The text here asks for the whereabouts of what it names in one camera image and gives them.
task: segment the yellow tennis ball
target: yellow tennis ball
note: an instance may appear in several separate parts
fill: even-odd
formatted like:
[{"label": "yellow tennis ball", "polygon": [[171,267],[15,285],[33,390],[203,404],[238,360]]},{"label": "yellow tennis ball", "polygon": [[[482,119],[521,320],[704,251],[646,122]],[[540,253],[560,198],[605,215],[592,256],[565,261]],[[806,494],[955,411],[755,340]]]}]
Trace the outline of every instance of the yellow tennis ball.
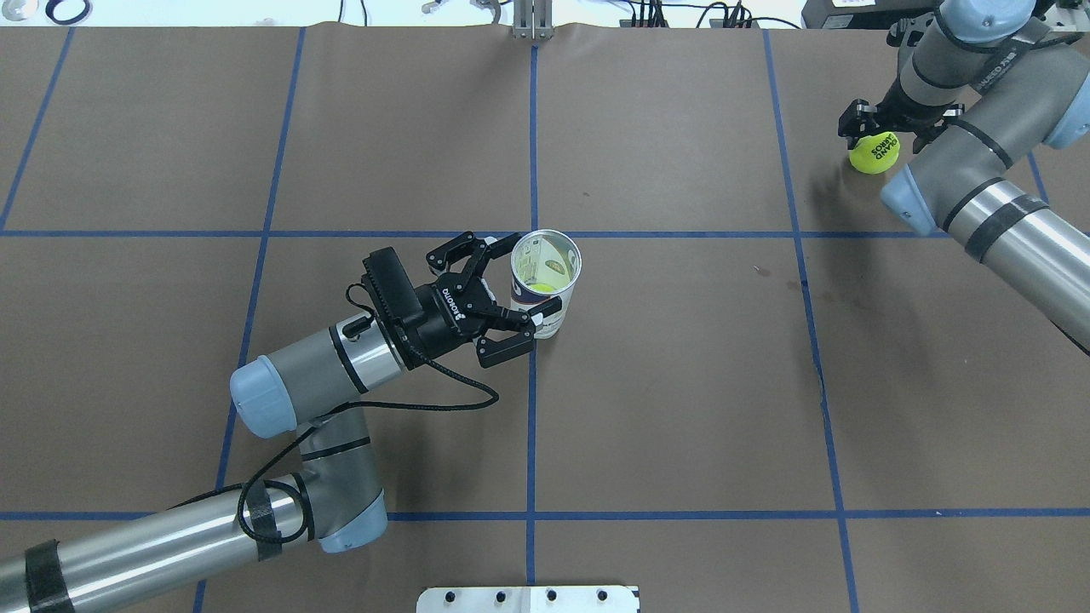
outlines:
[{"label": "yellow tennis ball", "polygon": [[856,170],[867,175],[881,175],[897,164],[900,141],[893,132],[863,136],[856,148],[848,152],[848,161]]}]

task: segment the black tape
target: black tape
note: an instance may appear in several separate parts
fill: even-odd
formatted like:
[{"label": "black tape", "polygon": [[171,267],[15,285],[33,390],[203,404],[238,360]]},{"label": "black tape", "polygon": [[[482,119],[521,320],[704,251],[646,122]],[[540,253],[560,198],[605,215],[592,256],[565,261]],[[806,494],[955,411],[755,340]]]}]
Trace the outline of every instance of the black tape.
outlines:
[{"label": "black tape", "polygon": [[311,508],[311,494],[306,492],[306,482],[303,481],[303,477],[298,472],[291,473],[292,478],[295,480],[295,489],[299,490],[299,496],[303,498],[303,515],[306,517],[306,540],[314,540],[314,514],[306,513]]},{"label": "black tape", "polygon": [[936,0],[933,9],[935,25],[938,26],[940,32],[943,33],[943,36],[950,43],[950,45],[954,45],[958,49],[969,51],[970,53],[986,56],[992,52],[993,49],[991,47],[973,45],[972,43],[966,43],[965,40],[958,38],[946,23],[946,17],[943,16],[943,12],[940,10],[940,4],[942,4],[942,0]]},{"label": "black tape", "polygon": [[949,125],[957,125],[961,130],[965,130],[966,132],[976,136],[977,140],[983,143],[985,147],[992,149],[992,153],[995,154],[995,157],[1000,158],[1000,161],[1003,163],[1003,166],[1005,166],[1007,170],[1010,170],[1010,167],[1015,165],[1015,160],[1010,159],[1010,155],[1007,154],[1007,152],[1002,146],[1000,146],[998,143],[995,142],[995,139],[989,136],[980,128],[977,128],[976,125],[969,123],[964,119],[952,119],[946,123],[948,123]]},{"label": "black tape", "polygon": [[58,542],[46,541],[24,553],[26,602],[31,613],[75,613],[57,555]]},{"label": "black tape", "polygon": [[303,454],[303,461],[310,461],[312,459],[326,458],[329,456],[335,456],[337,454],[342,454],[344,452],[351,452],[356,447],[362,447],[364,445],[371,444],[371,436],[364,436],[363,438],[356,438],[351,443],[344,443],[342,445],[336,445],[334,447],[326,447],[325,449],[318,449],[317,452],[311,452],[308,454]]},{"label": "black tape", "polygon": [[984,190],[991,188],[992,185],[998,183],[1000,181],[1003,181],[1003,177],[989,179],[983,183],[977,185],[977,189],[967,193],[964,199],[961,199],[956,205],[954,205],[954,208],[950,209],[949,215],[946,216],[946,220],[943,221],[943,231],[944,232],[950,231],[950,224],[954,223],[954,218],[957,217],[958,213],[961,213],[961,209],[965,208],[965,205],[969,204],[970,200],[979,196],[980,192],[983,192]]},{"label": "black tape", "polygon": [[78,15],[66,20],[59,20],[55,16],[53,13],[57,11],[57,7],[59,7],[60,3],[63,1],[64,0],[49,0],[48,2],[46,2],[46,16],[49,17],[49,21],[53,22],[57,25],[77,24],[82,22],[84,17],[90,14],[90,0],[82,0],[83,10],[80,11]]},{"label": "black tape", "polygon": [[[246,493],[246,507],[250,509],[250,526],[254,532],[279,539],[280,530],[276,527],[276,515],[272,514],[272,501],[269,500],[269,491],[264,483],[254,483]],[[266,543],[254,541],[257,544],[257,562],[276,557],[283,551],[280,543]]]},{"label": "black tape", "polygon": [[958,83],[957,85],[949,85],[946,83],[938,83],[937,81],[928,77],[925,74],[920,72],[920,67],[916,64],[916,53],[912,53],[912,71],[916,72],[916,75],[920,77],[920,81],[927,83],[932,87],[935,87],[936,89],[960,89],[966,85],[965,83]]},{"label": "black tape", "polygon": [[1049,208],[1049,205],[1029,194],[1022,194],[1004,204],[973,230],[969,240],[965,241],[965,252],[977,262],[983,262],[984,254],[1004,232],[1021,221],[1027,215],[1042,208]]},{"label": "black tape", "polygon": [[337,334],[336,326],[329,326],[329,338],[334,341],[334,349],[337,350],[337,357],[341,360],[341,365],[344,366],[344,372],[348,373],[348,377],[352,380],[352,385],[355,386],[356,392],[362,396],[367,393],[367,386],[360,381],[360,374],[355,372],[355,366],[352,365],[351,360],[348,359],[348,353],[344,351],[344,344],[341,342],[340,335]]}]

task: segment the blue tape line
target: blue tape line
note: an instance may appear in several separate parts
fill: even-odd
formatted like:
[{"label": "blue tape line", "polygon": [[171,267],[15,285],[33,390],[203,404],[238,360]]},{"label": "blue tape line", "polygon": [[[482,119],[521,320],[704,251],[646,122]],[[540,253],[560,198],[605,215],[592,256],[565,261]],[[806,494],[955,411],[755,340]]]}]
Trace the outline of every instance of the blue tape line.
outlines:
[{"label": "blue tape line", "polygon": [[204,590],[208,586],[206,579],[197,581],[197,593],[193,599],[193,613],[201,613],[204,610]]},{"label": "blue tape line", "polygon": [[451,239],[462,232],[457,230],[271,230],[272,238],[395,238],[395,239]]},{"label": "blue tape line", "polygon": [[573,239],[789,239],[795,236],[788,231],[708,231],[708,230],[682,230],[682,231],[565,231]]},{"label": "blue tape line", "polygon": [[907,508],[846,510],[848,519],[943,519],[957,517],[1090,517],[1087,507],[1052,508]]},{"label": "blue tape line", "polygon": [[800,230],[799,236],[804,239],[948,239],[946,232],[931,232],[920,236],[916,232],[896,231],[827,231],[827,230]]},{"label": "blue tape line", "polygon": [[[250,335],[254,327],[254,314],[257,311],[257,297],[261,295],[262,274],[265,269],[265,254],[268,250],[269,230],[272,227],[272,214],[276,211],[277,190],[280,185],[280,168],[283,165],[283,152],[288,145],[288,132],[291,128],[291,109],[295,100],[295,85],[299,82],[299,67],[303,60],[303,44],[306,41],[306,28],[299,28],[299,37],[295,43],[295,59],[291,68],[291,83],[288,85],[288,100],[283,109],[283,122],[280,125],[280,142],[277,145],[276,164],[272,167],[272,181],[269,184],[269,200],[265,209],[265,224],[262,227],[262,243],[257,249],[257,264],[254,266],[254,280],[250,288],[250,305],[246,308],[246,323],[242,330],[242,344],[239,348],[239,368],[246,363],[246,356],[250,353]],[[216,471],[216,489],[223,486],[227,479],[227,466],[231,458],[231,442],[234,438],[234,422],[238,418],[238,410],[234,402],[227,411],[227,425],[223,428],[223,442],[219,454],[219,468]],[[204,586],[197,586],[196,596],[193,599],[193,611],[199,613],[204,606]]]},{"label": "blue tape line", "polygon": [[779,91],[776,86],[776,65],[772,53],[772,38],[768,31],[762,31],[764,37],[764,56],[768,69],[768,86],[772,91],[772,108],[776,117],[776,139],[779,141],[779,163],[784,171],[784,189],[787,192],[787,208],[791,217],[791,230],[795,232],[795,257],[799,266],[799,284],[802,286],[802,304],[807,313],[807,328],[810,333],[810,352],[814,370],[818,372],[818,383],[821,386],[821,411],[825,430],[825,453],[828,457],[828,472],[833,481],[833,502],[838,514],[837,526],[840,533],[840,553],[844,556],[844,575],[848,588],[848,604],[851,613],[859,613],[859,597],[856,590],[855,566],[851,561],[851,545],[848,541],[848,522],[844,517],[844,495],[840,491],[840,470],[836,460],[836,446],[833,442],[833,420],[828,411],[828,390],[825,387],[825,373],[821,362],[821,348],[818,344],[818,327],[814,323],[813,303],[810,299],[810,281],[807,276],[806,256],[802,252],[802,232],[799,229],[799,215],[795,204],[795,183],[791,180],[791,165],[787,155],[787,140],[784,134],[784,118],[779,106]]},{"label": "blue tape line", "polygon": [[[537,45],[530,48],[530,229],[537,223]],[[526,385],[526,585],[537,581],[537,351],[530,353]]]},{"label": "blue tape line", "polygon": [[23,172],[31,161],[31,153],[34,151],[34,143],[38,140],[38,130],[41,129],[41,121],[46,118],[46,109],[49,108],[49,100],[53,98],[53,89],[57,88],[57,81],[61,76],[61,69],[64,68],[64,59],[68,58],[69,48],[72,46],[72,37],[75,36],[75,28],[70,27],[68,36],[64,37],[64,45],[61,46],[61,53],[57,58],[57,65],[53,67],[53,74],[49,77],[49,85],[46,87],[46,95],[41,97],[41,106],[38,107],[38,116],[34,118],[34,125],[31,128],[31,135],[23,147],[23,157],[19,159],[19,167],[15,169],[15,177],[11,181],[11,189],[8,190],[8,200],[3,205],[3,213],[0,213],[0,230],[8,224],[8,216],[15,205],[15,194],[19,192],[19,184],[23,180]]},{"label": "blue tape line", "polygon": [[1033,181],[1037,183],[1037,194],[1041,196],[1041,200],[1049,202],[1049,191],[1044,189],[1044,179],[1041,177],[1041,169],[1037,166],[1037,156],[1033,152],[1026,154],[1026,160],[1029,161],[1029,169],[1033,171]]},{"label": "blue tape line", "polygon": [[[513,230],[484,231],[482,236],[505,236]],[[564,231],[573,239],[791,239],[794,231],[780,230],[579,230]],[[320,238],[393,238],[449,239],[459,230],[269,230],[274,239]],[[945,239],[945,232],[920,237],[916,232],[897,231],[826,231],[802,230],[804,239]],[[263,230],[0,230],[0,237],[11,238],[264,238]]]},{"label": "blue tape line", "polygon": [[537,228],[537,45],[534,45],[530,48],[530,229]]},{"label": "blue tape line", "polygon": [[[0,510],[0,521],[131,521],[150,510]],[[455,510],[388,513],[390,521],[525,521],[522,510]],[[891,508],[801,510],[536,510],[535,521],[750,521],[837,519],[944,519],[982,517],[1090,517],[1090,507]]]},{"label": "blue tape line", "polygon": [[132,521],[149,510],[0,510],[0,521]]},{"label": "blue tape line", "polygon": [[535,519],[537,515],[537,351],[530,353],[526,401],[526,585],[535,584]]},{"label": "blue tape line", "polygon": [[4,230],[4,237],[24,238],[258,238],[261,230]]},{"label": "blue tape line", "polygon": [[526,514],[522,510],[455,510],[455,512],[417,512],[387,513],[390,521],[525,521]]},{"label": "blue tape line", "polygon": [[716,521],[836,519],[835,510],[542,510],[538,521]]}]

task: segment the black cable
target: black cable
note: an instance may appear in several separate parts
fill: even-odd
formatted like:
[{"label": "black cable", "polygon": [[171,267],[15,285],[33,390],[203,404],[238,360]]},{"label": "black cable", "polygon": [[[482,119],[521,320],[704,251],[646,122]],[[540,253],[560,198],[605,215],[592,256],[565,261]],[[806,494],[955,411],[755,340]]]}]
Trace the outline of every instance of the black cable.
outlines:
[{"label": "black cable", "polygon": [[364,287],[363,284],[352,284],[352,285],[348,286],[347,288],[344,288],[344,300],[348,300],[348,303],[351,304],[352,306],[355,306],[356,309],[363,309],[367,313],[371,313],[371,318],[375,318],[376,314],[375,314],[375,310],[374,309],[372,309],[371,306],[367,306],[366,304],[363,304],[361,302],[356,302],[355,300],[352,300],[352,288],[354,288],[354,287],[363,288],[364,291],[367,290],[367,288]]},{"label": "black cable", "polygon": [[303,496],[302,494],[299,493],[299,491],[296,491],[291,485],[287,485],[279,481],[266,480],[263,481],[263,483],[265,484],[266,488],[272,488],[287,493],[291,497],[292,502],[298,504],[299,507],[303,510],[303,520],[300,522],[299,530],[295,530],[293,533],[287,537],[267,537],[265,534],[258,534],[257,532],[254,532],[253,528],[251,528],[249,524],[246,524],[246,519],[243,514],[246,507],[246,496],[250,494],[251,488],[253,488],[254,484],[257,483],[257,481],[262,478],[263,474],[271,470],[272,467],[276,466],[278,461],[282,460],[284,456],[290,454],[295,447],[298,447],[303,441],[306,441],[306,438],[310,437],[311,434],[314,434],[317,430],[318,430],[317,428],[313,426],[308,428],[306,432],[300,434],[294,441],[292,441],[290,445],[281,449],[279,454],[274,456],[272,459],[270,459],[268,462],[265,464],[265,466],[261,468],[261,470],[255,472],[253,477],[247,479],[246,482],[242,484],[242,493],[239,494],[239,505],[234,509],[234,520],[239,522],[239,527],[242,528],[242,531],[251,539],[261,543],[271,543],[271,544],[282,545],[284,543],[290,543],[291,541],[294,541],[295,539],[302,537],[306,532],[306,527],[310,526],[312,517],[311,505],[303,502]]},{"label": "black cable", "polygon": [[675,9],[706,9],[707,4],[667,4],[663,2],[662,7],[675,8]]},{"label": "black cable", "polygon": [[187,504],[198,503],[201,501],[206,501],[206,500],[208,500],[208,498],[210,498],[213,496],[218,496],[220,494],[226,494],[227,492],[231,492],[231,491],[234,491],[234,490],[241,490],[241,489],[242,489],[242,483],[235,483],[234,485],[227,485],[226,488],[220,488],[219,490],[213,490],[210,492],[205,492],[205,493],[201,494],[199,496],[193,496],[192,498],[190,498],[190,500],[187,500],[185,502],[181,502],[181,503],[175,504],[174,506],[168,508],[167,510],[170,510],[171,508],[178,508],[180,506],[185,506]]},{"label": "black cable", "polygon": [[943,0],[935,0],[935,3],[932,5],[931,10],[935,16],[935,25],[938,26],[938,29],[942,31],[943,36],[945,36],[946,39],[949,40],[952,45],[964,51],[969,51],[970,53],[980,53],[983,56],[990,56],[995,52],[995,49],[993,47],[973,45],[972,43],[966,43],[965,40],[961,40],[957,36],[954,36],[954,31],[952,31],[949,25],[946,23],[946,17],[943,16],[943,12],[938,10],[942,3]]},{"label": "black cable", "polygon": [[730,10],[730,15],[723,21],[723,27],[740,27],[739,21],[741,20],[743,13],[748,9],[742,8],[741,0],[735,4],[735,8]]},{"label": "black cable", "polygon": [[796,24],[794,24],[794,23],[791,23],[791,22],[789,22],[787,20],[782,20],[779,17],[750,17],[748,20],[744,20],[742,23],[752,24],[753,22],[778,22],[778,23],[787,24],[787,25],[794,27],[795,29],[802,29],[802,27],[800,27],[800,26],[798,26],[798,25],[796,25]]},{"label": "black cable", "polygon": [[632,3],[632,0],[625,0],[625,2],[628,2],[628,8],[632,11],[632,25],[635,25],[635,4]]},{"label": "black cable", "polygon": [[461,373],[457,373],[448,369],[447,366],[436,362],[435,360],[432,360],[427,356],[421,353],[415,347],[410,345],[409,339],[405,337],[404,333],[400,328],[398,328],[398,334],[401,337],[401,340],[404,342],[405,347],[409,349],[409,352],[412,353],[414,358],[427,364],[432,369],[438,371],[439,374],[448,376],[457,381],[458,383],[469,385],[470,387],[474,387],[476,389],[484,392],[485,394],[488,395],[488,399],[481,400],[480,402],[474,402],[472,405],[420,405],[415,402],[386,402],[383,400],[356,400],[354,402],[344,402],[343,405],[340,405],[339,407],[329,411],[323,417],[334,416],[341,411],[346,411],[348,409],[354,409],[361,407],[375,407],[379,409],[409,409],[414,411],[447,411],[447,412],[475,411],[477,409],[491,407],[499,400],[499,393],[497,393],[492,387],[485,385],[484,383],[481,383],[480,381],[474,381]]},{"label": "black cable", "polygon": [[1078,43],[1086,35],[1085,32],[1076,32],[1075,34],[1066,34],[1064,36],[1057,36],[1055,38],[1050,38],[1047,40],[1042,40],[1037,45],[1033,45],[1034,49],[1046,49],[1049,47],[1055,47],[1056,45],[1071,45],[1073,43]]},{"label": "black cable", "polygon": [[700,19],[697,20],[697,27],[700,27],[700,24],[704,23],[704,17],[707,16],[707,12],[716,7],[723,7],[723,21],[724,22],[727,21],[727,15],[728,12],[730,11],[730,7],[727,7],[726,2],[712,2],[707,7],[704,7],[704,12],[701,13]]}]

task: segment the robotic arm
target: robotic arm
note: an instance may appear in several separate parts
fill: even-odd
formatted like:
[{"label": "robotic arm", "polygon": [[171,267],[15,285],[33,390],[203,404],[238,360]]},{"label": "robotic arm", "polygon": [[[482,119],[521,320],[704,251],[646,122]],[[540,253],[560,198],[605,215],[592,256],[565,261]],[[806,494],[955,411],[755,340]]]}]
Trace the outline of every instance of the robotic arm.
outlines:
[{"label": "robotic arm", "polygon": [[[1033,0],[946,0],[903,20],[898,75],[876,106],[840,117],[861,136],[913,132],[919,154],[882,190],[916,232],[941,228],[1038,306],[1083,351],[1090,347],[1090,239],[1003,175],[1036,145],[1073,144],[1090,130],[1090,61],[1049,38]],[[982,95],[968,112],[966,86]]]},{"label": "robotic arm", "polygon": [[[310,540],[337,553],[377,539],[386,529],[386,505],[371,437],[363,412],[346,409],[405,371],[423,364],[445,371],[433,360],[468,342],[484,368],[533,350],[536,326],[559,311],[560,299],[509,311],[482,277],[488,262],[510,253],[518,239],[464,232],[427,254],[437,278],[416,288],[392,249],[373,252],[363,261],[361,283],[347,293],[363,287],[375,309],[349,296],[364,314],[262,356],[231,376],[235,407],[255,434],[301,434],[267,466],[298,445],[301,472],[270,480],[258,480],[258,473],[246,485],[0,561],[0,612],[112,611]],[[462,260],[462,269],[453,272],[451,265]],[[489,329],[513,334],[492,340],[485,337]],[[419,408],[481,408],[496,399],[488,392],[493,399],[479,405]]]}]

